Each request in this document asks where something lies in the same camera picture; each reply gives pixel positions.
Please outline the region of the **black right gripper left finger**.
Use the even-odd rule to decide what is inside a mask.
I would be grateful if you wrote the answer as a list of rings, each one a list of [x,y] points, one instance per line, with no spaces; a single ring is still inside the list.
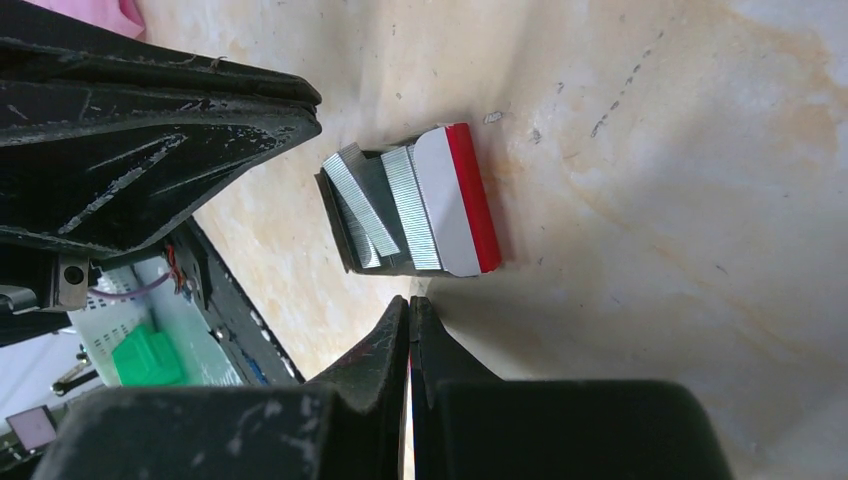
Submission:
[[[38,479],[398,479],[409,304],[298,386],[103,389],[60,426]]]

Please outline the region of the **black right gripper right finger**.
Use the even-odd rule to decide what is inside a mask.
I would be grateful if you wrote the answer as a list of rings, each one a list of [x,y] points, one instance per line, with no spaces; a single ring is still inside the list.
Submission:
[[[708,416],[656,380],[498,377],[410,302],[410,378],[419,479],[728,479]]]

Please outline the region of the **tray of staple strips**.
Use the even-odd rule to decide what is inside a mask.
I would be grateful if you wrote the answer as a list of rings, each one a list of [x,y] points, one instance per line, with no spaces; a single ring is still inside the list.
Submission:
[[[473,278],[503,262],[466,122],[375,150],[351,143],[315,180],[347,273]]]

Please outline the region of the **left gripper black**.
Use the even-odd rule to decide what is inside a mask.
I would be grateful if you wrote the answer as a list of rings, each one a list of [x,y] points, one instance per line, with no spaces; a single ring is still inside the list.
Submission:
[[[69,327],[87,298],[87,257],[150,246],[250,169],[318,136],[320,101],[313,89],[3,82],[1,345]]]

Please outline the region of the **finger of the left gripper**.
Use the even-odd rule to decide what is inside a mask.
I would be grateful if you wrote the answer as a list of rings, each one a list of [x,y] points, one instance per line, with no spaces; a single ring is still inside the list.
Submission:
[[[123,37],[25,1],[1,3],[1,78],[261,96],[316,108],[305,79]]]

